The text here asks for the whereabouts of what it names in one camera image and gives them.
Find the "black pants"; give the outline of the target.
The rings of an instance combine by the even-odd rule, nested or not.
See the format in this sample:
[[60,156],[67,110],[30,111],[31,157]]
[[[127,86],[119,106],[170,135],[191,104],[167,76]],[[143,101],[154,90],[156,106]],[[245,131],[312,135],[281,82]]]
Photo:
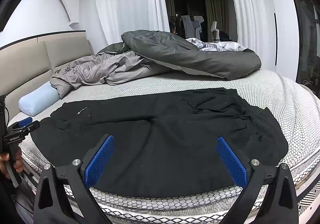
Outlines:
[[224,88],[65,103],[31,137],[49,162],[64,166],[106,134],[115,139],[114,152],[96,188],[135,197],[231,186],[216,151],[218,137],[264,165],[276,166],[289,149],[270,110]]

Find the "light blue bolster pillow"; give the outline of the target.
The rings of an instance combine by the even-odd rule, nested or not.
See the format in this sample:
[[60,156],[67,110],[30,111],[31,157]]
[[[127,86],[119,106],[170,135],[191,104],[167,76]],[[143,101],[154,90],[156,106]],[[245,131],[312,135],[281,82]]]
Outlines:
[[50,82],[23,96],[18,101],[21,112],[34,117],[60,100],[60,96]]

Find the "beige padded headboard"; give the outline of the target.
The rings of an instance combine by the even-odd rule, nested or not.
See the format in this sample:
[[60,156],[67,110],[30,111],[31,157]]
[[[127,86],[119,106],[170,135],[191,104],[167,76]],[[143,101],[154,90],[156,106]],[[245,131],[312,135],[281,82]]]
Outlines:
[[12,119],[20,109],[18,101],[51,78],[53,72],[83,56],[93,55],[84,36],[16,43],[1,50],[1,94]]

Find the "light grey crumpled sheet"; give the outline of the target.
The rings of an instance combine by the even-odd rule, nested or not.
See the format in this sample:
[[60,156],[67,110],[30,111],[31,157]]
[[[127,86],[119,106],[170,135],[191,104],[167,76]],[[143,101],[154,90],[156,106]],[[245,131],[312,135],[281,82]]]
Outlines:
[[169,68],[143,58],[134,51],[120,54],[102,52],[81,57],[58,69],[50,78],[50,84],[63,98],[81,86],[114,86],[168,71]]

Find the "dark grey duvet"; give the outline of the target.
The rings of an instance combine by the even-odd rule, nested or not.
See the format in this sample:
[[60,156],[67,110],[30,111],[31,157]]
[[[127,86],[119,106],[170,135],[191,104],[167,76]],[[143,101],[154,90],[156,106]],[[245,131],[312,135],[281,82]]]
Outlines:
[[243,78],[261,68],[261,60],[253,50],[200,51],[196,45],[169,32],[128,31],[121,35],[121,39],[121,42],[109,45],[98,53],[120,54],[131,50],[173,70],[225,80]]

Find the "striped white grey bedding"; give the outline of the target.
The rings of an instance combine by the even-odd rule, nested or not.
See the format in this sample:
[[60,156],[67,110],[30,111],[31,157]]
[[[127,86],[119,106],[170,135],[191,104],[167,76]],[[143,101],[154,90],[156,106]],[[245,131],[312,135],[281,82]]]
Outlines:
[[236,42],[203,42],[197,38],[188,38],[188,42],[197,46],[200,51],[244,51],[246,47]]

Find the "white sheer curtain right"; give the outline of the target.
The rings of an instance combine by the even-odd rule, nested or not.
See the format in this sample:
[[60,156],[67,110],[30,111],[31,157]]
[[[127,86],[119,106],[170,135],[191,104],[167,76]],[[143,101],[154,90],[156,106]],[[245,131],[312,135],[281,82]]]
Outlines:
[[275,70],[276,27],[273,0],[233,0],[238,43],[259,56],[262,68]]

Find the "glass door wardrobe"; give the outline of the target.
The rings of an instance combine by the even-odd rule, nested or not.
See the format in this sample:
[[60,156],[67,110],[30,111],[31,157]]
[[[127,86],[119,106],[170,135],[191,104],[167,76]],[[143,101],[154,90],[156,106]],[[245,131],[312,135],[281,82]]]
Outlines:
[[319,94],[319,12],[311,0],[294,0],[299,27],[296,82]]

